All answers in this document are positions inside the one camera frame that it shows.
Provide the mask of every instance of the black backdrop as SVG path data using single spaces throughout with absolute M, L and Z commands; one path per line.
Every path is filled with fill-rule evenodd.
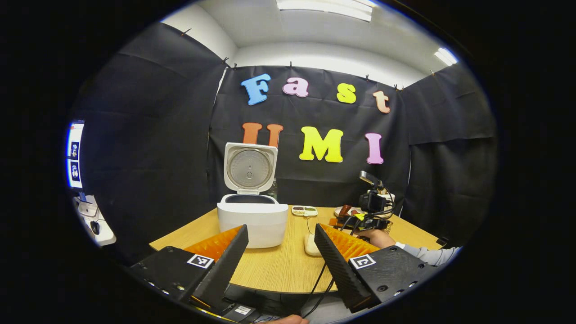
M 411 172 L 402 218 L 461 246 L 484 220 L 494 191 L 497 141 L 488 100 L 461 64 L 401 92 Z
M 248 93 L 240 85 L 252 77 L 268 73 L 267 99 L 248 105 Z M 282 91 L 290 77 L 308 81 L 308 96 L 287 95 Z M 356 102 L 342 103 L 336 98 L 340 83 L 355 86 Z M 372 93 L 383 91 L 389 97 L 390 113 L 383 114 Z M 408 180 L 410 153 L 408 130 L 402 101 L 394 88 L 374 81 L 334 71 L 288 66 L 247 66 L 227 69 L 216 96 L 210 123 L 208 151 L 209 183 L 212 202 L 232 193 L 223 179 L 223 154 L 227 142 L 242 142 L 247 122 L 259 123 L 257 144 L 268 145 L 269 124 L 280 124 L 276 179 L 278 200 L 284 204 L 312 206 L 357 206 L 358 197 L 370 186 L 358 177 L 361 170 L 381 178 L 397 197 L 399 212 Z M 324 138 L 330 129 L 344 132 L 341 138 L 341 163 L 300 160 L 304 147 L 304 126 L 315 127 Z M 382 164 L 368 164 L 366 133 L 378 133 Z
M 213 52 L 157 23 L 126 44 L 83 86 L 75 103 L 82 182 L 126 265 L 151 241 L 209 211 L 206 141 L 226 65 Z

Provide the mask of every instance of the wooden table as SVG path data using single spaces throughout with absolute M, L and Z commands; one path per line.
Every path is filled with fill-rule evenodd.
M 240 263 L 232 276 L 230 283 L 282 293 L 309 293 L 318 279 L 324 265 L 322 257 L 312 257 L 304 251 L 304 237 L 308 235 L 306 219 L 294 216 L 288 211 L 286 233 L 282 244 L 270 248 L 248 248 L 244 251 Z M 334 208 L 318 208 L 318 216 L 308 219 L 309 228 L 314 233 L 318 222 L 328 224 L 335 217 Z M 441 248 L 432 234 L 392 216 L 393 222 L 390 236 L 397 242 L 409 244 L 429 250 Z M 202 217 L 188 223 L 174 232 L 161 237 L 150 246 L 160 250 L 165 246 L 187 248 L 194 243 L 219 234 L 217 209 L 213 209 Z M 332 280 L 328 268 L 325 269 L 318 287 L 314 292 L 324 292 Z

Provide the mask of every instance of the fluorescent light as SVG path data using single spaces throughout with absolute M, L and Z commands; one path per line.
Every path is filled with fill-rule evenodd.
M 372 20 L 372 7 L 355 0 L 276 0 L 280 10 L 314 10 L 352 18 Z
M 444 57 L 448 58 L 448 60 L 450 62 L 452 62 L 452 64 L 456 64 L 458 63 L 458 61 L 456 60 L 456 58 L 454 57 L 454 55 L 452 55 L 452 53 L 450 53 L 450 51 L 448 51 L 445 48 L 439 48 L 438 52 L 440 52 L 441 54 L 444 54 Z
M 434 55 L 436 55 L 437 58 L 441 59 L 441 60 L 444 62 L 444 64 L 446 64 L 446 65 L 448 65 L 448 66 L 450 66 L 450 65 L 453 64 L 447 57 L 445 57 L 445 56 L 444 56 L 442 53 L 440 53 L 440 52 L 436 52 L 436 53 L 434 53 Z

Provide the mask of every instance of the hand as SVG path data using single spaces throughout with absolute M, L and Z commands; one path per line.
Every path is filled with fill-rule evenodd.
M 367 229 L 365 231 L 356 230 L 354 234 L 358 236 L 365 236 L 370 239 L 370 244 L 378 248 L 387 248 L 396 244 L 396 241 L 388 235 L 388 233 L 381 229 Z
M 309 320 L 303 319 L 298 315 L 290 315 L 288 317 L 279 318 L 275 321 L 262 322 L 263 324 L 308 324 Z

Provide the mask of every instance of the yellow letter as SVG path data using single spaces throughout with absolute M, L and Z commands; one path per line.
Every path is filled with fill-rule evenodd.
M 314 155 L 312 155 L 312 148 L 314 148 L 318 160 L 322 160 L 326 150 L 328 150 L 326 161 L 342 162 L 340 139 L 344 133 L 342 133 L 341 130 L 331 129 L 324 139 L 320 137 L 320 133 L 318 133 L 316 127 L 304 126 L 302 127 L 302 132 L 304 133 L 304 149 L 302 150 L 302 154 L 300 154 L 300 160 L 314 160 Z
M 354 94 L 355 91 L 356 88 L 353 85 L 341 83 L 338 85 L 338 93 L 336 94 L 336 97 L 343 103 L 353 104 L 356 102 L 356 95 Z

